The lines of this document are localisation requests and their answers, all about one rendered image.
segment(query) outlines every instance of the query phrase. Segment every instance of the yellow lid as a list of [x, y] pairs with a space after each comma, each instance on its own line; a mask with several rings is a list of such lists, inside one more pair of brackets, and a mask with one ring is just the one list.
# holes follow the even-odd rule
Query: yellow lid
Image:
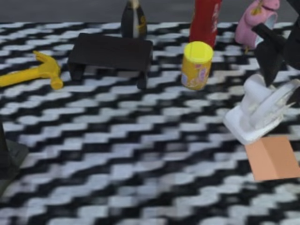
[[188, 43], [184, 47], [184, 56], [193, 63], [206, 63], [212, 60], [213, 54], [212, 48], [201, 41]]

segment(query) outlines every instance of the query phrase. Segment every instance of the toy hammer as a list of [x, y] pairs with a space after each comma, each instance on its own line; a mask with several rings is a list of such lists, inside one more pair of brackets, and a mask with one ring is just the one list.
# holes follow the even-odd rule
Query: toy hammer
[[54, 90], [63, 87], [63, 81], [60, 78], [60, 67], [57, 61], [51, 56], [40, 52], [33, 51], [33, 53], [36, 55], [36, 59], [43, 62], [43, 64], [19, 72], [0, 75], [0, 87], [6, 87], [38, 78], [50, 78], [50, 85]]

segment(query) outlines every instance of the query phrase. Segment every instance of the pink pitcher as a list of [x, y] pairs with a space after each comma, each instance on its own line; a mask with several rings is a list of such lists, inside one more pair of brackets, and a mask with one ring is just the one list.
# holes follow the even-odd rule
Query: pink pitcher
[[263, 41], [251, 29], [264, 23], [270, 29], [273, 29], [277, 21], [277, 13], [280, 7], [280, 0], [262, 0], [262, 7], [260, 13], [253, 15], [252, 12], [259, 5], [260, 0], [255, 0], [244, 12], [239, 21], [235, 32], [235, 41], [249, 49], [255, 49], [256, 46]]

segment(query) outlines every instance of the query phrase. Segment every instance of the white base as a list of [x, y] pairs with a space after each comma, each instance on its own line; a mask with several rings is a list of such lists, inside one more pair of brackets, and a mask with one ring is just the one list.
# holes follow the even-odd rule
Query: white base
[[238, 105], [225, 115], [223, 123], [239, 142], [243, 145], [247, 145], [255, 142], [277, 127], [282, 119], [283, 115], [276, 118], [269, 125], [260, 129], [255, 129], [249, 124], [249, 117], [246, 117], [243, 114], [241, 107]]

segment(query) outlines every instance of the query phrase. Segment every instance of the black and white tablecloth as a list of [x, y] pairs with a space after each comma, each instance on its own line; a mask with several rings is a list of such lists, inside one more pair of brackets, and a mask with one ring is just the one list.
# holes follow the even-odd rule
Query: black and white tablecloth
[[[7, 138], [30, 154], [0, 199], [0, 225], [300, 225], [300, 180], [255, 182], [244, 148], [222, 124], [258, 71], [253, 53], [221, 23], [212, 75], [202, 91], [180, 83], [189, 24], [150, 24], [149, 87], [90, 68], [73, 83], [66, 66], [80, 32], [119, 36], [120, 25], [0, 24], [1, 74], [62, 66], [65, 87], [35, 80], [0, 90]], [[277, 24], [288, 35], [291, 24]], [[299, 76], [286, 65], [277, 83]], [[300, 159], [300, 108], [271, 135], [288, 135]]]

